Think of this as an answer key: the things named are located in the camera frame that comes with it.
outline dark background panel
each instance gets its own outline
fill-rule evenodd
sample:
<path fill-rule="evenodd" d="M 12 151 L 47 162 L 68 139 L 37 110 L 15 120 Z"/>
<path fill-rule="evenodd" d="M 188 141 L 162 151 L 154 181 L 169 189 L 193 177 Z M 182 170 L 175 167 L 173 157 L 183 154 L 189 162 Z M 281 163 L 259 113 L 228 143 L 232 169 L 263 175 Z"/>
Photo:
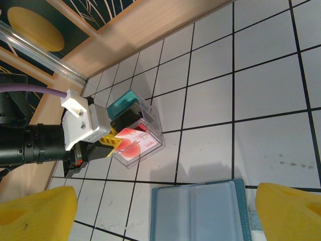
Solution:
<path fill-rule="evenodd" d="M 2 10 L 2 14 L 0 15 L 0 20 L 8 25 L 10 24 L 7 12 L 11 7 L 22 7 L 31 10 L 48 20 L 59 30 L 64 37 L 65 46 L 63 50 L 52 53 L 60 59 L 65 57 L 89 37 L 45 0 L 1 0 L 0 9 Z"/>
<path fill-rule="evenodd" d="M 105 25 L 105 23 L 108 23 L 111 20 L 108 8 L 104 0 L 63 0 L 63 2 L 67 4 L 71 9 L 73 9 L 78 15 L 80 15 L 80 12 L 86 22 L 96 30 L 100 29 Z M 93 7 L 89 8 L 89 3 L 91 3 L 97 11 Z M 113 3 L 115 13 L 116 15 L 118 15 L 122 11 L 121 4 L 123 6 L 123 9 L 125 9 L 133 3 L 133 0 L 107 0 L 111 15 L 114 18 L 115 14 L 112 5 Z"/>
<path fill-rule="evenodd" d="M 11 65 L 3 62 L 0 60 L 0 67 L 6 69 L 7 71 L 9 71 L 12 74 L 22 74 L 22 75 L 26 75 L 27 79 L 28 79 L 28 84 L 33 84 L 33 85 L 38 85 L 38 86 L 43 86 L 43 87 L 47 87 L 46 84 L 44 84 L 43 82 L 25 74 L 24 72 L 12 67 Z M 35 109 L 37 108 L 37 106 L 39 105 L 39 102 L 42 98 L 43 94 L 41 93 L 34 93 L 34 92 L 28 92 L 27 98 L 28 98 L 28 102 L 30 104 L 30 106 L 32 107 L 32 111 L 35 112 Z"/>

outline wooden board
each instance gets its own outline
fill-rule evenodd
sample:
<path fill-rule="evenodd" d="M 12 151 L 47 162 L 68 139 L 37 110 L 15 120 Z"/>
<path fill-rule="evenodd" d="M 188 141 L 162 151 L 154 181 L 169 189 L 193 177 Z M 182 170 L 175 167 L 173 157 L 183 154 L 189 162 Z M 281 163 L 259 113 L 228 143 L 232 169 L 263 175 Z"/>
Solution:
<path fill-rule="evenodd" d="M 85 76 L 93 76 L 231 0 L 137 0 L 98 31 L 61 1 L 47 0 L 90 37 L 63 60 Z"/>

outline black strap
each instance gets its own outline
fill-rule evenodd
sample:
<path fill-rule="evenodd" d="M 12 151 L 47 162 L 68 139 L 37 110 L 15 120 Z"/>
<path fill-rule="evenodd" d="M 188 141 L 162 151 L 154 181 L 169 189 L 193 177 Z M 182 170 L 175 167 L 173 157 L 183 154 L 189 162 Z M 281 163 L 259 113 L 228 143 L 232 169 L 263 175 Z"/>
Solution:
<path fill-rule="evenodd" d="M 13 80 L 11 79 L 11 75 L 9 74 L 0 74 L 0 84 L 13 84 Z M 18 110 L 23 114 L 24 118 L 15 120 L 9 124 L 3 124 L 2 126 L 9 127 L 9 128 L 24 128 L 29 125 L 31 117 L 32 117 L 32 110 L 28 103 L 27 98 L 21 91 L 9 91 L 8 95 L 16 104 Z"/>

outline black grout line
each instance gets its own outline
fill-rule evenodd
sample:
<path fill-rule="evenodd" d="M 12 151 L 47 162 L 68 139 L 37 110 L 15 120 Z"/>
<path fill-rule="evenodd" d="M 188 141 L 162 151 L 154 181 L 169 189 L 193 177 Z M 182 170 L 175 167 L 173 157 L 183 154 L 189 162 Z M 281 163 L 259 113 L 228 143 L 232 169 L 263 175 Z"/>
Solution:
<path fill-rule="evenodd" d="M 318 44 L 318 45 L 315 45 L 315 46 L 306 48 L 306 49 L 304 49 L 304 50 L 301 50 L 300 52 L 303 53 L 303 52 L 306 52 L 306 51 L 309 51 L 309 50 L 312 50 L 312 49 L 315 49 L 315 48 L 319 48 L 319 47 L 321 47 L 321 44 Z M 255 64 L 255 65 L 252 65 L 252 66 L 248 66 L 248 67 L 245 67 L 245 68 L 242 68 L 242 69 L 239 69 L 239 70 L 235 70 L 234 72 L 235 72 L 235 73 L 238 73 L 238 72 L 240 72 L 240 71 L 244 71 L 244 70 L 247 70 L 247 69 L 251 69 L 251 68 L 254 68 L 254 67 L 257 67 L 257 66 L 260 66 L 260 65 L 263 65 L 263 64 L 267 64 L 267 63 L 270 63 L 270 62 L 273 62 L 273 61 L 276 61 L 276 60 L 279 60 L 279 59 L 283 59 L 283 58 L 286 58 L 286 57 L 290 57 L 290 56 L 295 55 L 295 54 L 297 54 L 297 53 L 298 53 L 298 52 L 290 53 L 290 54 L 287 54 L 287 55 L 284 55 L 284 56 L 281 56 L 281 57 L 277 57 L 277 58 L 275 58 L 275 59 L 267 60 L 267 61 L 264 61 L 264 62 Z M 218 78 L 221 78 L 221 77 L 230 75 L 230 74 L 233 74 L 233 72 L 229 72 L 229 73 L 226 73 L 226 74 L 222 74 L 222 75 L 219 75 L 219 76 L 210 78 L 210 79 L 202 80 L 202 81 L 200 81 L 200 82 L 198 82 L 198 83 L 190 84 L 190 85 L 187 86 L 187 87 L 192 87 L 192 86 L 194 86 L 194 85 L 202 84 L 202 83 L 205 83 L 205 82 L 207 82 L 207 81 L 211 81 L 211 80 L 214 80 L 214 79 L 218 79 Z M 112 85 L 112 86 L 110 86 L 110 87 L 108 87 L 108 88 L 112 88 L 113 86 L 118 85 L 119 83 L 116 83 L 116 84 L 114 84 L 114 85 Z M 181 88 L 178 88 L 178 89 L 174 89 L 174 90 L 171 90 L 171 91 L 168 91 L 168 92 L 165 92 L 165 93 L 162 93 L 162 94 L 159 94 L 159 95 L 156 95 L 156 96 L 147 98 L 146 100 L 149 100 L 149 99 L 152 99 L 152 98 L 156 98 L 156 97 L 159 97 L 159 96 L 162 96 L 162 95 L 165 95 L 165 94 L 169 94 L 169 93 L 172 93 L 172 92 L 181 90 L 181 89 L 185 89 L 185 88 L 187 88 L 187 87 L 184 86 L 184 87 L 181 87 Z"/>
<path fill-rule="evenodd" d="M 210 45 L 210 44 L 213 44 L 213 43 L 215 43 L 215 42 L 217 42 L 217 41 L 220 41 L 220 40 L 222 40 L 222 39 L 225 39 L 225 38 L 227 38 L 227 37 L 229 37 L 229 36 L 232 36 L 232 35 L 233 35 L 233 33 L 230 33 L 230 34 L 228 34 L 228 35 L 225 35 L 225 36 L 223 36 L 223 37 L 221 37 L 221 38 L 219 38 L 219 39 L 216 39 L 216 40 L 214 40 L 214 41 L 212 41 L 212 42 L 210 42 L 210 43 L 204 44 L 204 45 L 202 45 L 202 46 L 200 46 L 200 47 L 197 47 L 196 49 L 193 49 L 192 52 L 194 52 L 194 51 L 196 51 L 196 50 L 199 50 L 199 49 L 201 49 L 201 48 L 203 48 L 203 47 L 206 47 L 206 46 L 208 46 L 208 45 Z"/>
<path fill-rule="evenodd" d="M 99 230 L 99 231 L 102 231 L 102 232 L 105 232 L 105 233 L 108 233 L 108 234 L 111 234 L 111 235 L 114 235 L 114 236 L 117 236 L 117 237 L 121 237 L 121 238 L 130 240 L 130 241 L 138 241 L 138 240 L 130 238 L 130 237 L 124 237 L 123 235 L 120 235 L 120 234 L 115 233 L 115 232 L 111 232 L 111 231 L 108 231 L 108 230 L 105 230 L 105 229 L 102 229 L 102 228 L 99 228 L 99 227 L 94 227 L 93 225 L 90 225 L 90 224 L 87 224 L 87 223 L 84 223 L 84 222 L 80 222 L 80 221 L 77 221 L 77 220 L 74 220 L 74 222 L 78 223 L 78 224 L 81 224 L 81 225 L 84 225 L 84 226 L 87 226 L 87 227 L 90 227 L 92 229 L 96 229 L 96 230 Z"/>
<path fill-rule="evenodd" d="M 312 111 L 321 110 L 321 107 L 311 108 Z"/>
<path fill-rule="evenodd" d="M 115 82 L 115 79 L 116 79 L 116 75 L 117 75 L 117 73 L 118 73 L 119 66 L 120 66 L 120 64 L 118 64 L 118 67 L 117 67 L 117 70 L 116 70 L 116 73 L 115 73 L 114 80 L 113 80 L 112 84 L 114 84 L 114 82 Z M 111 91 L 112 91 L 112 86 L 111 86 L 111 89 L 110 89 L 109 96 L 108 96 L 107 103 L 106 103 L 106 106 L 105 106 L 105 107 L 107 107 L 107 105 L 108 105 L 109 98 L 110 98 L 110 95 L 111 95 Z"/>
<path fill-rule="evenodd" d="M 157 181 L 133 181 L 133 180 L 115 180 L 115 179 L 86 179 L 86 180 L 95 180 L 95 181 L 110 181 L 110 182 L 128 182 L 128 183 L 143 183 L 143 184 L 159 184 L 159 185 L 191 185 L 195 183 L 189 183 L 189 182 L 157 182 Z M 257 189 L 257 186 L 255 185 L 246 185 L 245 188 L 247 189 Z M 308 187 L 292 187 L 295 189 L 303 190 L 303 191 L 309 191 L 309 192 L 321 192 L 321 188 L 308 188 Z"/>
<path fill-rule="evenodd" d="M 195 23 L 193 24 L 192 41 L 191 41 L 191 52 L 190 52 L 190 59 L 189 59 L 189 68 L 188 68 L 188 71 L 187 71 L 186 90 L 185 90 L 185 99 L 184 99 L 183 116 L 182 116 L 182 126 L 181 126 L 181 134 L 180 134 L 179 148 L 178 148 L 177 161 L 176 161 L 176 170 L 175 170 L 175 183 L 177 183 L 177 174 L 178 174 L 178 171 L 179 171 L 178 169 L 179 169 L 180 153 L 181 153 L 181 145 L 182 145 L 182 137 L 183 137 L 183 126 L 184 126 L 184 117 L 185 117 L 187 91 L 188 91 L 187 87 L 189 86 L 189 79 L 190 79 L 190 69 L 191 69 L 191 60 L 192 60 L 192 47 L 193 47 L 193 40 L 194 40 L 194 31 L 195 31 Z"/>
<path fill-rule="evenodd" d="M 99 87 L 99 84 L 100 84 L 100 81 L 101 81 L 101 78 L 102 78 L 102 75 L 104 74 L 104 71 L 102 71 L 101 72 L 101 76 L 100 76 L 100 79 L 99 79 L 99 82 L 98 82 L 98 85 L 97 85 L 97 88 L 96 88 L 96 93 L 98 92 L 97 90 L 98 90 L 98 87 Z"/>
<path fill-rule="evenodd" d="M 297 33 L 297 29 L 296 29 L 296 24 L 295 24 L 295 17 L 294 17 L 294 12 L 293 12 L 292 1 L 291 0 L 288 0 L 288 1 L 289 1 L 289 6 L 290 6 L 290 13 L 291 13 L 292 26 L 293 26 L 293 31 L 294 31 L 294 38 L 295 38 L 295 44 L 296 44 L 296 50 L 297 50 L 297 57 L 298 57 L 298 60 L 299 60 L 299 65 L 300 65 L 302 84 L 303 84 L 305 102 L 306 102 L 306 107 L 307 107 L 307 115 L 308 115 L 309 123 L 310 123 L 310 129 L 311 129 L 311 136 L 312 136 L 313 147 L 314 147 L 314 155 L 315 155 L 315 160 L 316 160 L 317 172 L 318 172 L 318 175 L 319 175 L 319 182 L 320 182 L 320 185 L 321 185 L 321 160 L 320 160 L 319 149 L 318 149 L 317 139 L 316 139 L 316 133 L 315 133 L 314 123 L 313 123 L 313 116 L 312 116 L 312 111 L 311 111 L 309 93 L 308 93 L 307 83 L 306 83 L 306 79 L 305 79 L 304 66 L 303 66 L 303 60 L 302 60 L 302 55 L 301 55 L 301 50 L 300 50 L 300 43 L 299 43 L 298 33 Z"/>
<path fill-rule="evenodd" d="M 309 2 L 309 1 L 311 1 L 311 0 L 306 0 L 306 1 L 304 1 L 304 2 L 301 2 L 301 3 L 297 4 L 297 5 L 295 5 L 293 8 L 296 8 L 297 6 L 300 6 L 300 5 L 302 5 L 302 4 L 305 4 L 305 3 Z"/>
<path fill-rule="evenodd" d="M 109 174 L 109 170 L 110 170 L 110 166 L 111 166 L 111 161 L 112 161 L 112 157 L 111 157 L 110 162 L 109 162 L 106 179 L 108 178 L 108 174 Z M 101 201 L 102 201 L 102 198 L 103 198 L 103 196 L 104 196 L 104 191 L 105 191 L 106 183 L 107 183 L 107 181 L 105 181 L 104 187 L 103 187 L 103 189 L 102 189 L 102 193 L 101 193 L 101 197 L 100 197 L 100 201 L 99 201 L 99 205 L 98 205 L 98 209 L 97 209 L 97 213 L 96 213 L 96 217 L 95 217 L 95 221 L 94 221 L 94 226 L 96 225 L 96 221 L 97 221 L 97 217 L 98 217 L 98 214 L 99 214 L 99 209 L 100 209 Z M 91 241 L 91 239 L 92 239 L 93 234 L 94 234 L 94 230 L 92 230 L 92 233 L 91 233 L 91 236 L 90 236 L 90 241 Z"/>
<path fill-rule="evenodd" d="M 162 134 L 168 134 L 168 133 L 174 133 L 174 132 L 180 132 L 181 129 L 178 130 L 172 130 L 172 131 L 167 131 L 167 132 L 162 132 Z"/>
<path fill-rule="evenodd" d="M 221 122 L 221 123 L 215 123 L 215 124 L 199 126 L 199 127 L 183 128 L 183 129 L 181 129 L 179 131 L 190 131 L 190 130 L 202 129 L 202 128 L 207 128 L 207 127 L 216 127 L 216 126 L 228 125 L 228 124 L 231 124 L 231 123 L 232 122 Z"/>
<path fill-rule="evenodd" d="M 95 221 L 94 221 L 94 226 L 96 225 L 96 221 L 97 221 L 97 217 L 98 217 L 98 214 L 99 214 L 99 209 L 100 209 L 100 205 L 101 205 L 101 200 L 102 200 L 102 197 L 103 197 L 103 195 L 104 195 L 106 183 L 107 183 L 107 182 L 105 181 L 104 187 L 103 187 L 102 192 L 101 192 L 101 197 L 100 197 L 100 201 L 99 201 L 99 205 L 98 205 L 98 209 L 97 209 L 97 213 L 96 213 L 96 217 L 95 217 Z M 94 230 L 92 230 L 92 232 L 91 232 L 90 241 L 91 241 L 91 239 L 92 239 L 93 234 L 94 234 Z"/>
<path fill-rule="evenodd" d="M 159 64 L 160 64 L 160 62 L 161 62 L 161 57 L 162 57 L 162 53 L 163 53 L 164 42 L 165 42 L 165 39 L 163 39 L 162 49 L 160 50 L 160 55 L 159 55 L 159 60 L 158 60 L 158 66 L 157 66 L 157 71 L 156 71 L 156 76 L 155 76 L 155 82 L 154 82 L 154 87 L 153 87 L 153 89 L 152 89 L 152 94 L 151 94 L 151 98 L 150 98 L 150 105 L 152 104 L 152 99 L 154 98 L 156 81 L 157 81 L 158 70 L 159 70 Z"/>
<path fill-rule="evenodd" d="M 231 178 L 234 179 L 235 169 L 235 31 L 234 31 L 235 10 L 232 3 L 232 162 Z"/>
<path fill-rule="evenodd" d="M 109 86 L 109 87 L 107 87 L 107 88 L 104 88 L 104 89 L 102 89 L 102 90 L 100 90 L 100 91 L 97 91 L 97 92 L 94 93 L 94 94 L 100 93 L 100 92 L 102 92 L 102 91 L 104 91 L 104 90 L 107 90 L 107 89 L 109 89 L 109 88 L 111 88 L 111 87 L 113 86 L 114 81 L 115 81 L 115 78 L 116 78 L 116 75 L 117 75 L 117 72 L 118 72 L 118 68 L 119 68 L 119 64 L 117 64 L 117 65 L 118 65 L 118 66 L 117 66 L 116 73 L 115 73 L 115 76 L 114 76 L 114 79 L 113 79 L 113 81 L 112 81 L 111 86 Z"/>
<path fill-rule="evenodd" d="M 153 97 L 151 97 L 151 98 L 149 98 L 149 99 L 154 99 L 154 98 L 156 98 L 156 97 L 160 97 L 160 96 L 162 96 L 162 95 L 170 94 L 170 93 L 173 93 L 173 92 L 179 91 L 179 90 L 181 90 L 181 89 L 186 89 L 186 88 L 187 88 L 187 87 L 186 87 L 186 86 L 184 86 L 184 87 L 181 87 L 181 88 L 178 88 L 178 89 L 174 89 L 174 90 L 171 90 L 171 91 L 168 91 L 168 92 L 162 93 L 162 94 L 155 95 L 155 96 L 153 96 Z"/>
<path fill-rule="evenodd" d="M 179 55 L 179 56 L 177 56 L 177 57 L 175 57 L 175 58 L 173 58 L 173 59 L 167 60 L 167 61 L 165 61 L 165 62 L 163 62 L 163 63 L 159 64 L 159 66 L 161 66 L 161 65 L 163 65 L 163 64 L 167 64 L 168 62 L 171 62 L 172 60 L 176 60 L 176 59 L 178 59 L 178 58 L 181 58 L 181 57 L 183 57 L 184 55 L 189 54 L 190 52 L 191 52 L 191 51 L 186 52 L 186 53 L 184 53 L 184 54 L 181 54 L 181 55 Z"/>
<path fill-rule="evenodd" d="M 247 69 L 251 69 L 251 68 L 254 68 L 254 67 L 263 65 L 263 64 L 267 64 L 267 63 L 270 63 L 270 62 L 274 62 L 274 61 L 279 60 L 279 59 L 284 59 L 284 58 L 286 58 L 286 57 L 290 57 L 290 56 L 295 55 L 295 54 L 297 54 L 297 52 L 290 53 L 290 54 L 287 54 L 287 55 L 284 55 L 284 56 L 281 56 L 281 57 L 277 57 L 277 58 L 275 58 L 275 59 L 267 60 L 267 61 L 264 61 L 264 62 L 262 62 L 262 63 L 254 64 L 254 65 L 252 65 L 252 66 L 248 66 L 248 67 L 245 67 L 245 68 L 243 68 L 243 69 L 235 70 L 235 73 L 238 73 L 238 72 L 240 72 L 240 71 L 244 71 L 244 70 L 247 70 Z"/>
<path fill-rule="evenodd" d="M 293 8 L 296 8 L 296 7 L 298 7 L 298 6 L 302 5 L 302 4 L 305 4 L 305 3 L 309 2 L 309 1 L 311 1 L 311 0 L 306 0 L 306 1 L 304 1 L 304 2 L 302 2 L 302 3 L 300 3 L 300 4 L 298 4 L 298 5 L 294 6 Z M 254 25 L 257 25 L 257 24 L 259 24 L 259 23 L 262 23 L 262 22 L 264 22 L 265 20 L 268 20 L 268 19 L 270 19 L 270 18 L 273 18 L 273 17 L 275 17 L 275 16 L 277 16 L 277 15 L 279 15 L 279 14 L 282 14 L 282 13 L 288 11 L 288 10 L 290 10 L 290 8 L 285 9 L 285 10 L 283 10 L 283 11 L 280 11 L 279 13 L 276 13 L 276 14 L 274 14 L 274 15 L 272 15 L 272 16 L 269 16 L 269 17 L 267 17 L 267 18 L 265 18 L 265 19 L 262 19 L 262 20 L 260 20 L 260 21 L 258 21 L 258 22 L 256 22 L 256 23 L 253 23 L 253 24 L 251 24 L 251 25 L 249 25 L 249 26 L 246 26 L 246 27 L 244 27 L 244 28 L 242 28 L 242 29 L 239 29 L 239 30 L 235 31 L 234 34 L 239 33 L 239 32 L 241 32 L 241 31 L 243 31 L 243 30 L 245 30 L 245 29 L 247 29 L 247 28 L 250 28 L 250 27 L 252 27 L 252 26 L 254 26 Z M 207 43 L 207 44 L 205 44 L 205 45 L 202 45 L 202 46 L 200 46 L 200 47 L 198 47 L 198 48 L 196 48 L 196 49 L 191 49 L 189 52 L 184 53 L 184 54 L 181 54 L 181 55 L 179 55 L 179 56 L 177 56 L 177 57 L 175 57 L 175 58 L 173 58 L 173 59 L 167 60 L 167 61 L 165 61 L 164 63 L 161 63 L 161 64 L 160 64 L 160 60 L 159 60 L 158 66 L 152 67 L 152 68 L 150 68 L 150 69 L 148 69 L 148 70 L 145 70 L 145 71 L 143 71 L 143 72 L 141 72 L 141 73 L 139 73 L 139 74 L 134 74 L 133 77 L 138 76 L 138 75 L 140 75 L 140 74 L 143 74 L 143 73 L 145 73 L 145 72 L 147 72 L 147 71 L 149 71 L 149 70 L 151 70 L 151 69 L 154 69 L 154 68 L 156 68 L 156 67 L 159 67 L 160 65 L 166 64 L 166 63 L 168 63 L 168 62 L 170 62 L 170 61 L 172 61 L 172 60 L 175 60 L 175 59 L 177 59 L 177 58 L 180 58 L 180 57 L 182 57 L 182 56 L 184 56 L 184 55 L 186 55 L 186 54 L 189 54 L 189 53 L 191 53 L 191 52 L 193 52 L 193 51 L 196 51 L 196 50 L 198 50 L 198 49 L 201 49 L 201 48 L 203 48 L 203 47 L 205 47 L 205 46 L 207 46 L 207 45 L 213 44 L 213 43 L 215 43 L 215 42 L 217 42 L 217 41 L 219 41 L 219 40 L 222 40 L 222 39 L 224 39 L 224 38 L 227 38 L 227 37 L 229 37 L 229 36 L 231 36 L 231 35 L 233 35 L 233 33 L 228 34 L 228 35 L 226 35 L 226 36 L 223 36 L 223 37 L 221 37 L 221 38 L 219 38 L 219 39 L 216 39 L 216 40 L 214 40 L 214 41 L 211 41 L 210 43 Z M 301 52 L 304 52 L 304 51 L 307 51 L 307 50 L 310 50 L 310 49 L 313 49 L 313 48 L 316 48 L 316 47 L 320 47 L 320 46 L 321 46 L 321 45 L 314 46 L 314 47 L 311 47 L 311 48 L 302 50 Z M 237 70 L 236 72 L 239 72 L 239 71 L 242 71 L 242 70 L 245 70 L 245 69 L 248 69 L 248 68 L 256 67 L 256 66 L 257 66 L 257 65 L 253 65 L 253 66 L 250 66 L 250 67 L 247 67 L 247 68 L 244 68 L 244 69 Z M 120 83 L 122 83 L 122 82 L 125 82 L 125 81 L 129 80 L 130 78 L 127 78 L 127 79 L 125 79 L 125 80 L 122 80 L 121 82 L 118 82 L 118 83 L 116 83 L 116 84 L 113 83 L 112 86 L 117 85 L 117 84 L 120 84 Z"/>
<path fill-rule="evenodd" d="M 134 76 L 135 76 L 135 71 L 136 71 L 136 67 L 137 67 L 137 63 L 138 63 L 138 59 L 139 59 L 139 55 L 140 55 L 140 52 L 138 53 L 138 56 L 137 56 L 137 60 L 136 60 L 136 64 L 135 64 L 135 68 L 134 68 L 134 72 L 133 72 L 133 74 L 132 74 L 132 78 L 131 78 L 131 82 L 130 82 L 130 86 L 129 86 L 129 88 L 131 88 L 132 81 L 134 80 Z"/>
<path fill-rule="evenodd" d="M 289 9 L 290 9 L 290 8 L 285 9 L 285 10 L 283 10 L 283 11 L 277 13 L 277 14 L 274 14 L 274 15 L 272 15 L 272 16 L 269 16 L 269 17 L 267 17 L 267 18 L 265 18 L 265 19 L 262 19 L 262 20 L 260 20 L 260 21 L 258 21 L 258 22 L 256 22 L 256 23 L 253 23 L 253 24 L 251 24 L 251 25 L 249 25 L 249 26 L 246 26 L 246 27 L 244 27 L 244 28 L 242 28 L 242 29 L 239 29 L 239 30 L 235 31 L 235 34 L 241 32 L 241 31 L 243 31 L 243 30 L 245 30 L 245 29 L 248 29 L 248 28 L 250 28 L 250 27 L 252 27 L 252 26 L 254 26 L 254 25 L 257 25 L 257 24 L 259 24 L 259 23 L 262 23 L 262 22 L 264 22 L 265 20 L 271 19 L 271 18 L 273 18 L 273 17 L 275 17 L 275 16 L 277 16 L 277 15 L 280 15 L 280 14 L 286 12 L 286 11 L 289 11 Z"/>
<path fill-rule="evenodd" d="M 303 50 L 301 50 L 301 53 L 309 51 L 309 50 L 312 50 L 312 49 L 316 49 L 316 48 L 319 48 L 319 47 L 321 47 L 321 44 L 318 44 L 318 45 L 303 49 Z"/>
<path fill-rule="evenodd" d="M 125 225 L 125 227 L 127 227 L 127 225 L 128 225 L 128 220 L 129 220 L 129 215 L 130 215 L 131 204 L 132 204 L 132 200 L 133 200 L 133 198 L 134 198 L 134 192 L 135 192 L 135 186 L 136 186 L 136 180 L 137 180 L 139 165 L 140 165 L 140 160 L 138 161 L 138 166 L 137 166 L 137 170 L 136 170 L 136 176 L 135 176 L 134 186 L 132 187 L 132 193 L 131 193 L 131 198 L 130 198 L 130 203 L 129 203 L 129 209 L 128 209 L 128 215 L 127 215 L 127 220 L 126 220 L 126 225 Z"/>
<path fill-rule="evenodd" d="M 246 189 L 257 189 L 257 186 L 245 185 Z M 321 188 L 309 188 L 309 187 L 292 187 L 297 190 L 306 191 L 306 192 L 321 192 Z"/>
<path fill-rule="evenodd" d="M 77 200 L 79 200 L 80 193 L 81 193 L 81 189 L 82 189 L 82 186 L 84 185 L 84 181 L 85 181 L 85 177 L 86 177 L 87 171 L 88 171 L 88 166 L 87 166 L 87 169 L 86 169 L 86 172 L 85 172 L 84 177 L 83 177 L 83 178 L 79 178 L 79 179 L 82 179 L 82 183 L 81 183 L 81 187 L 80 187 L 80 190 L 79 190 L 79 194 L 78 194 Z"/>
<path fill-rule="evenodd" d="M 258 119 L 267 119 L 267 118 L 273 118 L 273 117 L 290 115 L 290 114 L 299 114 L 299 113 L 304 113 L 304 112 L 307 112 L 307 109 L 290 111 L 290 112 L 283 112 L 283 113 L 279 113 L 279 114 L 270 114 L 270 115 L 258 116 L 258 117 L 247 118 L 247 119 L 238 119 L 238 120 L 235 120 L 235 123 L 248 122 L 248 121 L 251 121 L 251 120 L 255 121 L 255 120 L 258 120 Z"/>

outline teal folder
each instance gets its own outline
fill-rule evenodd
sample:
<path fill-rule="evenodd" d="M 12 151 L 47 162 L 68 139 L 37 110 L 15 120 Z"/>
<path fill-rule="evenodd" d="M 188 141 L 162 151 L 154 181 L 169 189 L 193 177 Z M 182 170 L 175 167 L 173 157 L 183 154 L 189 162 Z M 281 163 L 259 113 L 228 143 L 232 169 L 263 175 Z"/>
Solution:
<path fill-rule="evenodd" d="M 251 241 L 244 181 L 153 188 L 150 240 Z"/>

